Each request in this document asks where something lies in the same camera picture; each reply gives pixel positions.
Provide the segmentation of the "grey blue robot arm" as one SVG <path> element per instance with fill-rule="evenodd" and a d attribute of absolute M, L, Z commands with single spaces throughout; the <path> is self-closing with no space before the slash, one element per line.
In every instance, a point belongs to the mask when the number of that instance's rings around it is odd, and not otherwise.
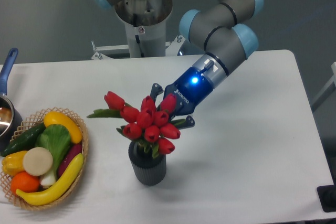
<path fill-rule="evenodd" d="M 101 7 L 114 7 L 125 25 L 132 58 L 165 55 L 166 21 L 172 0 L 95 0 Z M 258 39 L 244 21 L 257 15 L 264 0 L 218 0 L 206 12 L 189 10 L 181 18 L 180 34 L 204 54 L 172 84 L 154 84 L 139 111 L 117 95 L 106 95 L 107 110 L 95 117 L 124 117 L 145 125 L 173 123 L 177 128 L 193 127 L 195 108 L 235 69 L 257 50 Z"/>

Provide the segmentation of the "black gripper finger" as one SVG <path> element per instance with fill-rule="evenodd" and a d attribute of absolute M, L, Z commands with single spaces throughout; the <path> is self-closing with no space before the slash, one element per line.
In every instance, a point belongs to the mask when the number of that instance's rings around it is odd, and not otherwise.
<path fill-rule="evenodd" d="M 156 103 L 156 99 L 157 97 L 164 93 L 164 89 L 162 88 L 161 85 L 159 85 L 158 83 L 154 83 L 152 84 L 152 88 L 151 88 L 151 92 L 150 92 L 150 97 L 152 98 L 152 100 L 154 101 L 154 103 Z"/>
<path fill-rule="evenodd" d="M 177 129 L 188 129 L 195 126 L 195 120 L 192 116 L 188 115 L 184 119 L 172 120 L 171 124 L 173 124 Z"/>

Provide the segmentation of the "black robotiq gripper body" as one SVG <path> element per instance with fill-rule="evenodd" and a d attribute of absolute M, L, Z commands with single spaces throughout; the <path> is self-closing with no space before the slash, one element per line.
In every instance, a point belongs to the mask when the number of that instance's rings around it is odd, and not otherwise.
<path fill-rule="evenodd" d="M 222 82 L 229 72 L 215 55 L 202 55 L 177 80 L 166 86 L 164 97 L 176 96 L 173 116 L 192 114 L 195 108 Z"/>

